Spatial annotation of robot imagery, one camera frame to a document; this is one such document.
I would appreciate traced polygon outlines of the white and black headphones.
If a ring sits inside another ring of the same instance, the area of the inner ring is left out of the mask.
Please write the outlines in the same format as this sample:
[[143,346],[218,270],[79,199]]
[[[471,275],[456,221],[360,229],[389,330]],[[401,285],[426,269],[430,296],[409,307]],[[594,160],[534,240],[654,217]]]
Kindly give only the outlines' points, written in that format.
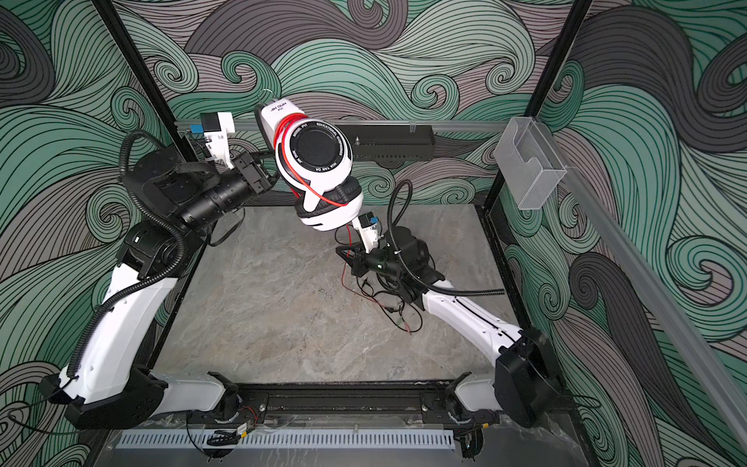
[[301,222],[334,231],[358,216],[364,194],[352,175],[352,148],[334,125],[309,117],[287,98],[255,107],[280,177],[297,195]]

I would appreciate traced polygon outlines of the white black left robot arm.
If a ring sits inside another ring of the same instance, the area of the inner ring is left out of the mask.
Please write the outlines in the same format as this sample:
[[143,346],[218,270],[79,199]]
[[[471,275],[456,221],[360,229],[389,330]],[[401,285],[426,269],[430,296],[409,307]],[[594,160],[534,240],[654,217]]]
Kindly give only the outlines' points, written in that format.
[[239,410],[238,386],[222,375],[158,376],[136,355],[157,311],[209,228],[225,214],[268,192],[261,154],[243,152],[219,172],[208,162],[187,162],[174,147],[145,130],[120,148],[120,181],[143,219],[131,227],[117,254],[109,289],[84,328],[69,363],[45,377],[42,394],[64,406],[79,430],[128,429],[157,414],[208,414],[221,422]]

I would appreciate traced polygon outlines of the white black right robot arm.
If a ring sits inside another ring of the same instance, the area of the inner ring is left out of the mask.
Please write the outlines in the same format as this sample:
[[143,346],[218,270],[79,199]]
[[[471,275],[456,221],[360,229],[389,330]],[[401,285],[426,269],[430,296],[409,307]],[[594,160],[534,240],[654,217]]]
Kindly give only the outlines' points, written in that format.
[[529,428],[562,393],[558,358],[538,329],[523,329],[494,316],[475,303],[476,297],[502,296],[505,289],[459,291],[439,272],[425,241],[401,226],[402,214],[392,205],[383,219],[363,212],[358,181],[349,177],[336,189],[344,219],[340,227],[359,239],[340,243],[336,253],[344,272],[356,279],[357,295],[377,304],[382,296],[398,305],[381,310],[401,331],[414,334],[405,308],[425,313],[451,326],[492,364],[491,375],[468,374],[451,386],[455,414],[502,412]]

